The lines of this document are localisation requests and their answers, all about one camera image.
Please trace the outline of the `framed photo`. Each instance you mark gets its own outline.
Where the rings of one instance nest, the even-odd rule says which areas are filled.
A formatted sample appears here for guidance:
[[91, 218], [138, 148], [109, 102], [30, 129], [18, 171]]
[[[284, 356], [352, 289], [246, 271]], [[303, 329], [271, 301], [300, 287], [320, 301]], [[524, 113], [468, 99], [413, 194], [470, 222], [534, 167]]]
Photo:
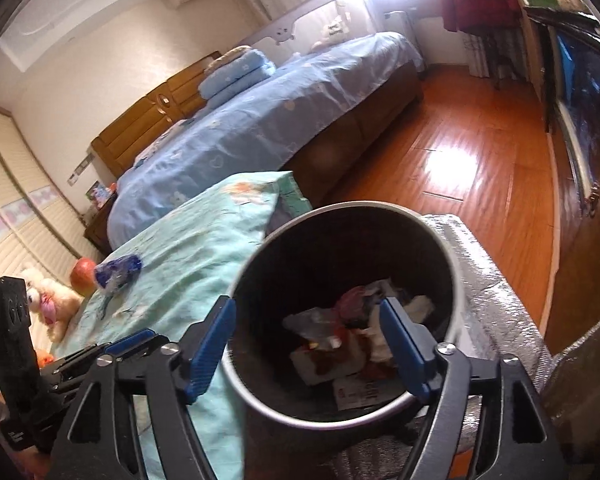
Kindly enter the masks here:
[[110, 200], [112, 194], [114, 194], [114, 192], [99, 181], [94, 182], [85, 193], [88, 200], [97, 209], [102, 209], [108, 200]]

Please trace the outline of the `teal floral bedsheet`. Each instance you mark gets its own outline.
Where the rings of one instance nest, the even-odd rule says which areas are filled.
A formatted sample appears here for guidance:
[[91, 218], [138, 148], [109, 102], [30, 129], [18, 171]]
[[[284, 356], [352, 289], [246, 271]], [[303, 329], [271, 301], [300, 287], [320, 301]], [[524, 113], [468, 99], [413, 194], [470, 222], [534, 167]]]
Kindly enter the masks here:
[[143, 328], [180, 339], [230, 290], [266, 234], [310, 209], [289, 171], [233, 174], [212, 185], [110, 254], [139, 256], [140, 276], [111, 300], [96, 290], [53, 345], [53, 355]]

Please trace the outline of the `orange toy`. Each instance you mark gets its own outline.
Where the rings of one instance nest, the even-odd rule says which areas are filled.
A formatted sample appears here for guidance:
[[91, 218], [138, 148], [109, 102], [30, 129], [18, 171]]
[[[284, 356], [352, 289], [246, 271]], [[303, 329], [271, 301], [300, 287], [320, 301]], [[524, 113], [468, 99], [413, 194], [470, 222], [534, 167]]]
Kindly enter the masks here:
[[44, 366], [53, 363], [55, 358], [48, 352], [41, 351], [36, 354], [36, 359], [38, 360], [38, 367], [43, 368]]

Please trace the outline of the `grey round trash bin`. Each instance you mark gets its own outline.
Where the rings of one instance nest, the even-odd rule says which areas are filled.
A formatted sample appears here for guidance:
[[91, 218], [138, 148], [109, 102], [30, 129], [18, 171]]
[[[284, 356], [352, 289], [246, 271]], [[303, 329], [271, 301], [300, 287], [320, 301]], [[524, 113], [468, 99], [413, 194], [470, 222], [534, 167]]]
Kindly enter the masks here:
[[[438, 341], [456, 341], [464, 290], [452, 249], [424, 217], [371, 200], [329, 205], [269, 235], [230, 292], [237, 326], [223, 368], [257, 413], [298, 429], [340, 431], [387, 419], [414, 403], [379, 329], [396, 298]], [[290, 354], [352, 330], [366, 354], [356, 374], [307, 386]]]

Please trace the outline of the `red apple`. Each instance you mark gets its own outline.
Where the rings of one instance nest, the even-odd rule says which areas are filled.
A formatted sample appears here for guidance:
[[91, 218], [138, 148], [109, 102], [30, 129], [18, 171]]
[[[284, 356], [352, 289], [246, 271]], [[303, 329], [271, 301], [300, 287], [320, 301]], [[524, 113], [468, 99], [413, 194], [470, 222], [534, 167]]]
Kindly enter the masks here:
[[95, 280], [96, 263], [90, 258], [79, 258], [74, 264], [69, 280], [73, 290], [83, 297], [94, 294], [97, 288]]

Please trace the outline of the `folded blue quilt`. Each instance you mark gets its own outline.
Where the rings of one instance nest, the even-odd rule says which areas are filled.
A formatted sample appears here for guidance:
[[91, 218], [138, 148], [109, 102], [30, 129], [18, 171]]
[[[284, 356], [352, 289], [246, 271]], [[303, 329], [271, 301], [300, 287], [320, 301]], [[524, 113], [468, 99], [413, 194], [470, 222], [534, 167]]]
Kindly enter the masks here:
[[260, 50], [240, 46], [223, 54], [204, 72], [198, 93], [209, 110], [272, 77], [276, 65]]

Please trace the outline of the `silver foil mat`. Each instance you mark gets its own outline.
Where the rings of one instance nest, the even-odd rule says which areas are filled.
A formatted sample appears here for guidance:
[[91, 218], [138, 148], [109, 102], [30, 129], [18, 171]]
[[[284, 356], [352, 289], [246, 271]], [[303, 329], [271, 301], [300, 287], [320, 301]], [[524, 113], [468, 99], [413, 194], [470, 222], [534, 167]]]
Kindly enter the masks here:
[[[426, 214], [424, 221], [446, 240], [460, 263], [465, 292], [460, 348], [483, 359], [518, 356], [541, 391], [552, 374], [553, 358], [512, 286], [460, 217]], [[417, 434], [423, 422], [421, 417], [400, 422], [388, 434], [352, 445], [330, 461], [330, 469], [338, 479], [395, 479], [413, 447], [407, 436]]]

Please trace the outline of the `blue floral bed cover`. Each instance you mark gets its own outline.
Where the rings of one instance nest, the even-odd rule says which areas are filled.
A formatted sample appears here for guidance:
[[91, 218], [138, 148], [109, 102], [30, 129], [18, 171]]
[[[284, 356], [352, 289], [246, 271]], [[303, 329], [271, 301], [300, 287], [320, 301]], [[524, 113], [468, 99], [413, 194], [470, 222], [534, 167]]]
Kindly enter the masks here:
[[137, 156], [117, 183], [107, 235], [118, 248], [231, 174], [273, 171], [401, 68], [424, 66], [397, 32], [355, 38], [257, 69], [260, 80], [215, 110], [201, 110]]

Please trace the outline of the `red white candy wrapper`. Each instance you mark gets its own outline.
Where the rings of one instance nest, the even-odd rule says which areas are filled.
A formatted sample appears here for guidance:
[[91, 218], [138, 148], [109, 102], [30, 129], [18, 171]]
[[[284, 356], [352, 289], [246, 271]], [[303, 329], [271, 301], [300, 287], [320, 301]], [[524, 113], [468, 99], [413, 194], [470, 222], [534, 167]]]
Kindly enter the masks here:
[[335, 336], [330, 336], [327, 343], [327, 349], [318, 348], [314, 342], [305, 344], [289, 356], [307, 386], [356, 374], [366, 364], [366, 354], [352, 330], [340, 330]]

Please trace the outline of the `cream louvered wardrobe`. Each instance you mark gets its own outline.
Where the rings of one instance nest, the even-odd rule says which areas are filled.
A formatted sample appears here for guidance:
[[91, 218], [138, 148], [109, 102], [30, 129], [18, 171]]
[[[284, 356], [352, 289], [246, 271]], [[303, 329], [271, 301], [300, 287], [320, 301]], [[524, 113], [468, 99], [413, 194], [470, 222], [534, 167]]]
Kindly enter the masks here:
[[30, 264], [46, 278], [67, 284], [82, 257], [102, 260], [12, 116], [0, 111], [0, 277], [17, 275]]

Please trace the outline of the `grey bed guard rail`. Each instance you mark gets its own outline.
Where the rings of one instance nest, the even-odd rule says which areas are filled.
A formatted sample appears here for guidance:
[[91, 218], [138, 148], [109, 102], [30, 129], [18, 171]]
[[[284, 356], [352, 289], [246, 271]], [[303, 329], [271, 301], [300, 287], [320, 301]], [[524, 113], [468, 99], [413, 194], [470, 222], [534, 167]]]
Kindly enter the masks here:
[[338, 15], [348, 22], [351, 38], [368, 32], [365, 0], [306, 0], [237, 45], [260, 50], [279, 67], [308, 54], [323, 27]]

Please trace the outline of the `wooden headboard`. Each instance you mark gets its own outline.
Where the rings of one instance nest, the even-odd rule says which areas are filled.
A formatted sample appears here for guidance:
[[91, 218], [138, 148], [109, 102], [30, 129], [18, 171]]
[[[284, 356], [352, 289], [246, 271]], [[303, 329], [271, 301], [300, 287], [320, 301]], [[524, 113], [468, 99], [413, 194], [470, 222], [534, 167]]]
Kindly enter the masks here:
[[220, 55], [214, 51], [163, 81], [92, 140], [91, 148], [115, 178], [129, 170], [160, 134], [206, 105], [198, 87], [204, 70]]

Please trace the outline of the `blue white snack bag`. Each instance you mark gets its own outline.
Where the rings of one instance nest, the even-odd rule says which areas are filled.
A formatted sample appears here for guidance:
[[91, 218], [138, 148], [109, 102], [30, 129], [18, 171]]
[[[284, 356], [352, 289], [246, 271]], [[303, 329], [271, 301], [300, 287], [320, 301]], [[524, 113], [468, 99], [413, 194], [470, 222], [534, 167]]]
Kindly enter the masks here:
[[102, 290], [113, 295], [133, 283], [142, 269], [143, 261], [138, 255], [126, 255], [96, 266], [95, 280]]

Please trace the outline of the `dark wooden nightstand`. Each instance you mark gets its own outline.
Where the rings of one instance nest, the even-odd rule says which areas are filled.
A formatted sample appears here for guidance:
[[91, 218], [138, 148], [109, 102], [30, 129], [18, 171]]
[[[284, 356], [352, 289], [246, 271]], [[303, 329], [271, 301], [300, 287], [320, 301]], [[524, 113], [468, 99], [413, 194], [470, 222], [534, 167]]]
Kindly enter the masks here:
[[87, 222], [84, 231], [84, 237], [91, 242], [103, 256], [108, 256], [111, 252], [111, 247], [107, 235], [108, 218], [112, 206], [117, 199], [117, 194], [112, 194], [106, 203], [102, 205], [93, 219]]

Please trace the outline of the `cream teddy bear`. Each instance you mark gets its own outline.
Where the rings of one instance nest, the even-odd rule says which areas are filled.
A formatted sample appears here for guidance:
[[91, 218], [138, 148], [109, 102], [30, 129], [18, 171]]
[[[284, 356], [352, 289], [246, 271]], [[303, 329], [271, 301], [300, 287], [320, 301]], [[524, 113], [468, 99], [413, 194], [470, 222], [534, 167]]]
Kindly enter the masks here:
[[61, 342], [84, 298], [72, 288], [46, 278], [38, 268], [30, 264], [21, 269], [20, 276], [26, 283], [30, 312], [46, 326], [51, 342]]

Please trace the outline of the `white plush toy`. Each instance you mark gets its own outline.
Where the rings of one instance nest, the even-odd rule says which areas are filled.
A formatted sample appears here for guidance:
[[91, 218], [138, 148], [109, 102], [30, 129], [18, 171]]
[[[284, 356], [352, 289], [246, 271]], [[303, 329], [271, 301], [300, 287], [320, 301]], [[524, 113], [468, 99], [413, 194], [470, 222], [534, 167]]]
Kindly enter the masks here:
[[322, 30], [322, 36], [310, 47], [310, 53], [323, 51], [327, 48], [342, 44], [351, 39], [348, 22], [340, 15], [327, 23]]

